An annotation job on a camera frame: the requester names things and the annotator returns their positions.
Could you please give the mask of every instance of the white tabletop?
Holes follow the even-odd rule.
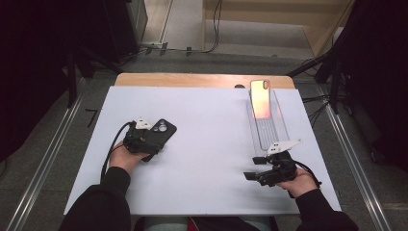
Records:
[[[334,210],[339,201],[297,90],[275,90],[291,140],[290,153],[310,167]],[[65,214],[100,170],[118,129],[140,116],[150,124],[164,118],[177,132],[149,163],[140,163],[127,192],[131,214],[141,216],[240,216],[298,214],[278,187],[246,181],[246,171],[270,166],[252,162],[246,89],[111,87],[78,172]]]

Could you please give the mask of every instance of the black sleeve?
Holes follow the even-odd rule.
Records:
[[[100,185],[90,186],[72,205],[60,230],[131,230],[129,205],[125,194],[129,174],[110,167]]]
[[[342,212],[334,211],[320,190],[306,192],[296,199],[302,223],[298,231],[358,230],[351,218]]]

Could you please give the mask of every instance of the person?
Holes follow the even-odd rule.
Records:
[[[110,158],[110,167],[99,185],[90,186],[72,205],[60,226],[67,230],[132,230],[129,205],[125,194],[130,185],[131,172],[148,154],[130,153],[118,143]],[[299,208],[301,224],[299,231],[307,230],[358,230],[353,220],[343,212],[334,211],[316,186],[310,173],[297,170],[293,181],[277,184],[289,191]],[[236,217],[186,219],[186,230],[258,230],[250,223]],[[135,230],[143,229],[137,223]]]

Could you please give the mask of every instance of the hand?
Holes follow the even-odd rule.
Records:
[[[315,181],[313,180],[312,175],[309,172],[298,168],[296,170],[296,173],[296,178],[294,178],[292,181],[285,181],[276,185],[284,190],[291,192],[294,198],[297,198],[304,193],[318,188]]]
[[[132,170],[135,168],[136,164],[144,157],[147,157],[149,154],[146,153],[131,153],[120,141],[114,147],[114,151],[111,154],[109,161],[109,167],[121,167],[125,169],[129,175],[132,173]]]

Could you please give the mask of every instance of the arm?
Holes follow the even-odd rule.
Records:
[[[295,197],[302,223],[297,230],[358,230],[357,225],[345,213],[336,212],[316,186],[310,173],[297,170],[293,181],[277,184]]]
[[[116,147],[101,184],[90,186],[78,197],[60,230],[131,230],[125,194],[130,185],[130,173],[148,154],[133,155],[121,143]]]

